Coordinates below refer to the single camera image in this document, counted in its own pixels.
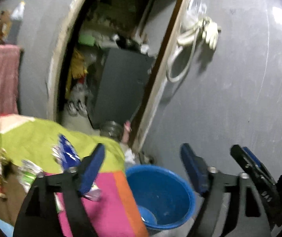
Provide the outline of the colourful patchwork table cloth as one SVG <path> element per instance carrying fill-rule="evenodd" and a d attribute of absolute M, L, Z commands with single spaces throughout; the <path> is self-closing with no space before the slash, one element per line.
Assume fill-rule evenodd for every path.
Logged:
<path fill-rule="evenodd" d="M 98 236 L 148 236 L 125 176 L 125 156 L 118 142 L 70 131 L 49 120 L 14 114 L 0 117 L 0 149 L 6 151 L 13 168 L 26 159 L 47 174 L 61 173 L 52 155 L 59 134 L 70 141 L 81 158 L 90 155 L 98 143 L 105 146 L 105 159 L 96 178 L 101 197 L 99 201 L 82 199 Z"/>

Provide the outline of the dark grey cabinet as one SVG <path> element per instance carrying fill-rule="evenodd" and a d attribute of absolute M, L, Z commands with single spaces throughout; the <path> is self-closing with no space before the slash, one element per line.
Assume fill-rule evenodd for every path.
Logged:
<path fill-rule="evenodd" d="M 123 125 L 132 121 L 142 102 L 155 58 L 145 54 L 107 48 L 96 64 L 99 78 L 91 85 L 93 99 L 86 103 L 94 129 L 107 121 Z"/>

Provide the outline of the pink checked cloth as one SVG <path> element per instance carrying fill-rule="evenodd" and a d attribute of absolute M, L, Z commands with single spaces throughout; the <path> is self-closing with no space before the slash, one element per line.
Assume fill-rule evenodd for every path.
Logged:
<path fill-rule="evenodd" d="M 18 113 L 18 76 L 21 49 L 0 45 L 0 115 Z"/>

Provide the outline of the pink bottle on floor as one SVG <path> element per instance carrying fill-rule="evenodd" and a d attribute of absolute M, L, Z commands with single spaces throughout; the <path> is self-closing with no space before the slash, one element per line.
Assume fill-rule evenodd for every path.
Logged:
<path fill-rule="evenodd" d="M 122 135 L 122 140 L 121 142 L 124 144 L 127 144 L 129 141 L 129 136 L 130 136 L 130 132 L 131 132 L 131 122 L 130 121 L 126 121 L 124 123 L 123 126 L 123 135 Z"/>

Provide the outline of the large oil jug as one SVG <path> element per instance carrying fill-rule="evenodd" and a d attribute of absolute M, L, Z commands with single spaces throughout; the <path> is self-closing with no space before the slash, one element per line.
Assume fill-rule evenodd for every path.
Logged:
<path fill-rule="evenodd" d="M 19 5 L 15 7 L 15 9 L 13 10 L 10 16 L 11 28 L 7 38 L 9 44 L 17 43 L 19 30 L 24 18 L 24 10 L 25 10 L 25 2 L 21 1 Z"/>

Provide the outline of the blue snack wrapper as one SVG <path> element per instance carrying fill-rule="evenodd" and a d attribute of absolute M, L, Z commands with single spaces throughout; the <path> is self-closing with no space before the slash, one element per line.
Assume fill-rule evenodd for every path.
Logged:
<path fill-rule="evenodd" d="M 81 163 L 75 148 L 63 134 L 58 135 L 57 145 L 53 146 L 52 151 L 52 155 L 61 166 L 62 171 L 77 167 Z"/>

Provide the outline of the white rubber gloves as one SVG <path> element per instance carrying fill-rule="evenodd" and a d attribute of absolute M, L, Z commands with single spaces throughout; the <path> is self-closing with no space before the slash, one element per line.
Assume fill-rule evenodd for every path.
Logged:
<path fill-rule="evenodd" d="M 210 17 L 205 17 L 203 21 L 202 39 L 210 49 L 215 50 L 218 43 L 221 27 Z"/>

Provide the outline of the pair of sneakers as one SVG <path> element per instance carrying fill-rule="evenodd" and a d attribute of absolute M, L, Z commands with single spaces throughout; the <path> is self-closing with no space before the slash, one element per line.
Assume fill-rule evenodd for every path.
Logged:
<path fill-rule="evenodd" d="M 87 108 L 85 103 L 80 100 L 77 101 L 68 101 L 67 102 L 67 111 L 70 116 L 76 117 L 80 115 L 82 117 L 87 117 Z"/>

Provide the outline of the blue plastic bucket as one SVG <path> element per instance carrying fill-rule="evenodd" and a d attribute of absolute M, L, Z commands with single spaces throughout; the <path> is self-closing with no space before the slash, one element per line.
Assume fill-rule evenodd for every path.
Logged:
<path fill-rule="evenodd" d="M 174 172 L 160 166 L 135 165 L 125 175 L 147 229 L 175 229 L 194 214 L 195 194 Z"/>

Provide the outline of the stainless steel bowl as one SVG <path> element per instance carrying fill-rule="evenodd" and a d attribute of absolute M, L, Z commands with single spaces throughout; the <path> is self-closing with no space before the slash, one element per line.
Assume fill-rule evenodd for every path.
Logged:
<path fill-rule="evenodd" d="M 100 126 L 100 135 L 120 142 L 123 137 L 123 126 L 115 121 L 107 121 Z"/>

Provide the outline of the green white wrapper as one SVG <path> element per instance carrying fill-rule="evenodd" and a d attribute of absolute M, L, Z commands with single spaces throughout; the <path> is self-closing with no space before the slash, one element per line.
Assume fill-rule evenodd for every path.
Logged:
<path fill-rule="evenodd" d="M 28 193 L 37 175 L 42 172 L 43 169 L 32 161 L 26 159 L 22 160 L 22 164 L 18 168 L 17 178 L 26 193 Z"/>

